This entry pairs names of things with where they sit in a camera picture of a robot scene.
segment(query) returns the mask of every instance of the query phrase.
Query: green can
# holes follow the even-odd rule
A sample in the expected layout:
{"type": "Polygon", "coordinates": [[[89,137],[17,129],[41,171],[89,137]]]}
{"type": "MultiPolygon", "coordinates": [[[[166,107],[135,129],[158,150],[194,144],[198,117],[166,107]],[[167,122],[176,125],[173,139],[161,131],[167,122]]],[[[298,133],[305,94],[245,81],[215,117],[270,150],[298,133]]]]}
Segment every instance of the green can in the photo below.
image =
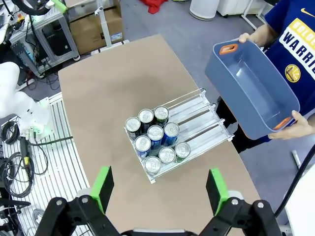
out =
{"type": "Polygon", "coordinates": [[[175,146],[176,162],[184,161],[190,155],[190,146],[186,142],[180,142],[175,146]]]}

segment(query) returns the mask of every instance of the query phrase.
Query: floor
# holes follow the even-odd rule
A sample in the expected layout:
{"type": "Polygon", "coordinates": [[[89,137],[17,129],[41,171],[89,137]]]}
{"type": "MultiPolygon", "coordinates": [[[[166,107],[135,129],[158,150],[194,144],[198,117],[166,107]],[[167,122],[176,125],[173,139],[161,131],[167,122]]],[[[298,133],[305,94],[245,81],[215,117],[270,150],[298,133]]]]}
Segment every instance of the floor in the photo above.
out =
{"type": "MultiPolygon", "coordinates": [[[[151,15],[147,7],[139,0],[121,0],[125,38],[134,41],[154,34],[161,34],[177,54],[183,65],[191,74],[199,87],[207,89],[211,102],[219,96],[216,89],[204,75],[204,69],[215,43],[237,38],[244,32],[251,33],[252,28],[239,16],[227,19],[217,15],[209,22],[194,19],[189,14],[189,2],[165,2],[160,12],[151,15]]],[[[58,87],[56,81],[52,86],[58,87]]],[[[34,99],[49,97],[60,89],[51,90],[49,85],[37,82],[34,90],[24,90],[34,99]]],[[[270,202],[276,210],[291,181],[297,172],[296,164],[291,156],[297,150],[303,160],[315,142],[315,136],[288,141],[271,141],[246,150],[241,158],[250,173],[261,196],[270,202]]],[[[287,223],[283,212],[278,218],[280,224],[287,223]]]]}

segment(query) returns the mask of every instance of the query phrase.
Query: blue plastic bin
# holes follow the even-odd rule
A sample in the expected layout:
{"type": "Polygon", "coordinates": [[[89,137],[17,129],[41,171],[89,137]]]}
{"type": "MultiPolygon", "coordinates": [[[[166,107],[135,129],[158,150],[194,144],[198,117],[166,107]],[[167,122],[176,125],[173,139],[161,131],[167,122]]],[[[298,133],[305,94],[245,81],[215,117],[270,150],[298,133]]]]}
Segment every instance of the blue plastic bin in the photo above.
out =
{"type": "Polygon", "coordinates": [[[300,111],[285,79],[250,41],[214,45],[205,73],[250,139],[281,130],[300,111]]]}

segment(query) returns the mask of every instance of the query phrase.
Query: shelf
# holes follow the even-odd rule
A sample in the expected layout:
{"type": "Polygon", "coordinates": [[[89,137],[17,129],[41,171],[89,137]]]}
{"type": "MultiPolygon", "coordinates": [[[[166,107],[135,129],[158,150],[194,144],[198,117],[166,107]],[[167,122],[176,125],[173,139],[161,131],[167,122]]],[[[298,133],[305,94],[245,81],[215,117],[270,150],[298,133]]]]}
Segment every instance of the shelf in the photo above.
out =
{"type": "MultiPolygon", "coordinates": [[[[205,92],[206,90],[201,88],[163,104],[163,106],[169,109],[168,122],[177,123],[180,128],[176,143],[170,147],[174,148],[177,143],[184,141],[190,145],[191,152],[190,155],[180,163],[162,163],[160,171],[155,175],[150,175],[145,171],[151,183],[154,183],[157,177],[202,155],[225,140],[232,140],[233,136],[226,130],[223,125],[224,120],[218,117],[215,112],[215,104],[210,104],[205,97],[205,92]]],[[[136,153],[134,141],[130,139],[130,142],[136,153]]],[[[159,149],[151,150],[149,156],[158,156],[159,150],[163,147],[164,146],[161,146],[159,149]]],[[[142,167],[144,167],[146,158],[141,158],[138,155],[137,157],[142,167]]]]}

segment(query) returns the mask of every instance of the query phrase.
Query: can top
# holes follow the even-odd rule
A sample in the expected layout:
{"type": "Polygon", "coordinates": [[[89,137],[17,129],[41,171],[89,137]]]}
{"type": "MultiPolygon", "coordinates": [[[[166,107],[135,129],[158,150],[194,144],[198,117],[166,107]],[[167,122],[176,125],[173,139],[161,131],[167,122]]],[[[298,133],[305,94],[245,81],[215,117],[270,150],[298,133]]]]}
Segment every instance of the can top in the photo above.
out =
{"type": "Polygon", "coordinates": [[[148,129],[148,136],[153,141],[160,140],[161,138],[163,138],[163,135],[164,135],[164,131],[161,126],[152,125],[148,129]]]}
{"type": "Polygon", "coordinates": [[[153,112],[149,109],[143,109],[139,112],[139,120],[143,123],[150,123],[153,120],[153,112]]]}
{"type": "Polygon", "coordinates": [[[175,151],[170,147],[163,147],[159,151],[158,156],[161,162],[168,164],[175,160],[175,151]]]}
{"type": "Polygon", "coordinates": [[[151,148],[151,140],[147,136],[141,135],[136,138],[134,145],[138,151],[147,151],[151,148]]]}
{"type": "Polygon", "coordinates": [[[188,157],[190,154],[190,146],[186,142],[178,143],[175,146],[175,152],[179,157],[188,157]]]}
{"type": "Polygon", "coordinates": [[[155,156],[148,157],[144,162],[144,168],[150,173],[156,173],[161,169],[162,163],[155,156]]]}
{"type": "Polygon", "coordinates": [[[179,126],[176,123],[169,122],[165,125],[164,132],[168,137],[176,137],[179,134],[179,126]]]}
{"type": "Polygon", "coordinates": [[[168,109],[164,106],[158,106],[154,109],[154,115],[157,119],[167,119],[168,118],[168,109]]]}
{"type": "Polygon", "coordinates": [[[140,120],[137,117],[130,117],[126,120],[126,129],[130,132],[135,132],[140,128],[140,120]]]}

